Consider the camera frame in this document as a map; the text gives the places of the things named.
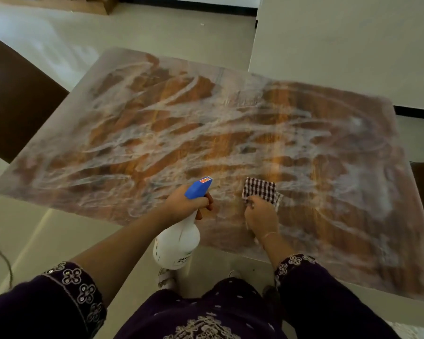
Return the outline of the person's left hand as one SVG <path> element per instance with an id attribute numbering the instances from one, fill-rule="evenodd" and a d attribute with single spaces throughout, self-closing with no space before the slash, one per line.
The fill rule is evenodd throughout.
<path id="1" fill-rule="evenodd" d="M 190 185 L 184 184 L 175 189 L 165 200 L 163 208 L 167 212 L 172 223 L 178 223 L 189 216 L 195 215 L 195 220 L 203 218 L 201 209 L 203 208 L 203 197 L 189 199 L 185 196 Z"/>

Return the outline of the person's right hand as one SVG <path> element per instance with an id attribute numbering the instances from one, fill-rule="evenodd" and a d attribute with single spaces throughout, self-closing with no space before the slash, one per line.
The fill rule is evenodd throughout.
<path id="1" fill-rule="evenodd" d="M 277 213 L 269 202 L 267 210 L 245 210 L 244 217 L 247 227 L 254 233 L 257 241 L 266 233 L 279 233 Z"/>

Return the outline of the brown white checkered cloth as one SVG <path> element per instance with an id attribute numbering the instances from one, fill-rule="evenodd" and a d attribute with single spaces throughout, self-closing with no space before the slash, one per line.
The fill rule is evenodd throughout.
<path id="1" fill-rule="evenodd" d="M 250 196 L 259 196 L 261 199 L 271 203 L 277 212 L 283 195 L 278 192 L 274 182 L 247 177 L 244 182 L 241 198 L 247 202 Z"/>

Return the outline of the white spray bottle blue nozzle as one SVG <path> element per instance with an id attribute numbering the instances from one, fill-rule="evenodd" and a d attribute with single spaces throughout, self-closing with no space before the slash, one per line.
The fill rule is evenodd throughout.
<path id="1" fill-rule="evenodd" d="M 205 176 L 193 182 L 186 191 L 189 199 L 208 193 L 213 179 Z M 165 269 L 177 270 L 183 267 L 200 242 L 200 232 L 195 223 L 195 215 L 173 223 L 164 229 L 155 239 L 153 257 L 155 262 Z"/>

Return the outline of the person's left forearm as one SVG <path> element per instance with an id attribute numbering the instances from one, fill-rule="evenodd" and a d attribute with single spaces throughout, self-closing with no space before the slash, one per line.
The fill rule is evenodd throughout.
<path id="1" fill-rule="evenodd" d="M 173 209 L 164 204 L 70 259 L 93 279 L 107 308 L 151 242 L 172 225 Z"/>

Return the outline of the person's right forearm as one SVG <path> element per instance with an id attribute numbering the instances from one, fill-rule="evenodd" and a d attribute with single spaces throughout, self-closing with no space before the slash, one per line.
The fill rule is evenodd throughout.
<path id="1" fill-rule="evenodd" d="M 266 233 L 258 241 L 264 248 L 273 270 L 276 270 L 288 257 L 296 254 L 286 239 L 278 232 Z"/>

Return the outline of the white sandal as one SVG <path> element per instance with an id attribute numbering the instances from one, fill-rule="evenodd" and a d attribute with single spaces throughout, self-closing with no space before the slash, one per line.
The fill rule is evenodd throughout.
<path id="1" fill-rule="evenodd" d="M 177 287 L 174 270 L 161 268 L 158 273 L 157 287 L 159 290 L 174 290 Z"/>

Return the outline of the dark purple embroidered dress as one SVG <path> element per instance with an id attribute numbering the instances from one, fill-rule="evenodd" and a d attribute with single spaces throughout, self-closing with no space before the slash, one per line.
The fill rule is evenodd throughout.
<path id="1" fill-rule="evenodd" d="M 274 272 L 298 339 L 401 339 L 313 257 L 291 255 Z M 0 295 L 0 339 L 93 339 L 107 309 L 90 275 L 73 262 Z M 287 339 L 252 285 L 227 278 L 199 298 L 150 296 L 115 339 Z"/>

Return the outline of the wooden furniture piece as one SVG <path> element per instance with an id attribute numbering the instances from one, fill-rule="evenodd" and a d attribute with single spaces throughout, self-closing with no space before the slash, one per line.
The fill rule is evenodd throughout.
<path id="1" fill-rule="evenodd" d="M 0 4 L 97 15 L 110 15 L 118 0 L 0 0 Z"/>

